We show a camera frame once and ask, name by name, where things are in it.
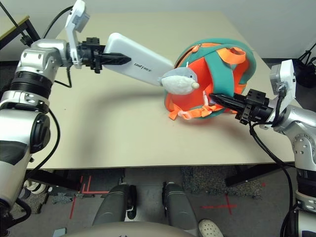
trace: gray carpet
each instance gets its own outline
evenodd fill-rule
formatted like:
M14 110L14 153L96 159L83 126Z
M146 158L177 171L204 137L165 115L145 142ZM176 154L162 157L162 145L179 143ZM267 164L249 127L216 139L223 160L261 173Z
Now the gray carpet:
M30 194L30 196L27 199L23 199L22 201L24 201L27 205L30 206L32 210L32 214L39 214L40 209L43 206L43 204L46 203L47 198L48 198L47 192L43 192L37 195ZM14 217L16 217L16 216L20 216L22 212L24 212L24 209L22 209L19 205L14 204L11 210L11 214Z
M226 187L225 178L236 174L235 167L225 166L190 166L182 167L183 188L192 194L210 195L228 194L237 197L261 199L262 185L254 180L237 187Z

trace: white power bank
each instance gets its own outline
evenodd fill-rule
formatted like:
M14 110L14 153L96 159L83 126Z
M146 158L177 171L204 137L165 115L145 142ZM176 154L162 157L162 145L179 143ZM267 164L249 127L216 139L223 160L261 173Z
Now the white power bank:
M131 58L126 64L103 65L105 68L152 85L161 85L159 77L173 69L170 60L119 33L110 35L104 53L122 53Z

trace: orange strap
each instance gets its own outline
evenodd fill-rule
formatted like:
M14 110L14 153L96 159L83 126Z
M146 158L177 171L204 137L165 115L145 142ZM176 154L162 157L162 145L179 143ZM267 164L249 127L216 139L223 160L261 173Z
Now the orange strap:
M235 85L235 93L241 94L243 90L246 88L247 84L237 84Z
M246 53L240 48L221 48L217 50L218 55L225 63L240 64L246 60Z
M213 111L218 111L222 108L220 106L214 105L214 106L206 106L203 105L202 108L194 109L194 110L189 110L189 111L182 111L182 109L173 104L174 111L169 113L169 118L172 120L175 120L177 116L181 116L182 118L189 120L192 118L200 118L200 117L206 117L210 115Z

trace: table leg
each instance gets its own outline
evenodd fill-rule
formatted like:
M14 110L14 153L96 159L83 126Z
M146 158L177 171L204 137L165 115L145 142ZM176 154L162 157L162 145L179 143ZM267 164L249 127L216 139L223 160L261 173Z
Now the table leg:
M35 30L35 28L31 24L30 20L25 21L25 24L27 26L26 32L29 34L29 36L31 37L33 42L39 40L40 36L38 35L37 31Z
M47 172L45 170L38 170L31 178L31 181L47 184L47 185L53 185L53 186L60 186L67 189L72 190L80 190L80 182L75 182L70 179L67 179L65 177L59 176L54 173Z
M241 171L236 169L237 174L225 179L227 187L237 186L239 184L247 183L249 181L258 179L260 177L272 174L280 170L280 166L277 164L258 164L249 169Z

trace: beige table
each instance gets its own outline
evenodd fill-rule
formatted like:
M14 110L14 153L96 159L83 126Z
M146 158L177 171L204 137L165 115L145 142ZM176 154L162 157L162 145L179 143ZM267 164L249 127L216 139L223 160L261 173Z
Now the beige table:
M79 35L99 37L102 44L119 32L175 61L196 40L227 37L247 43L219 12L95 14ZM58 36L66 39L64 31ZM254 52L257 71L245 91L265 91L273 98L270 69ZM61 141L45 169L103 168L157 165L268 163L271 159L249 135L248 127L226 113L212 119L172 121L163 105L163 89L102 70L72 68L73 88L54 84L51 109L61 126ZM67 83L66 70L57 80ZM55 126L37 165L51 150ZM283 161L293 161L290 142L271 130L258 135Z

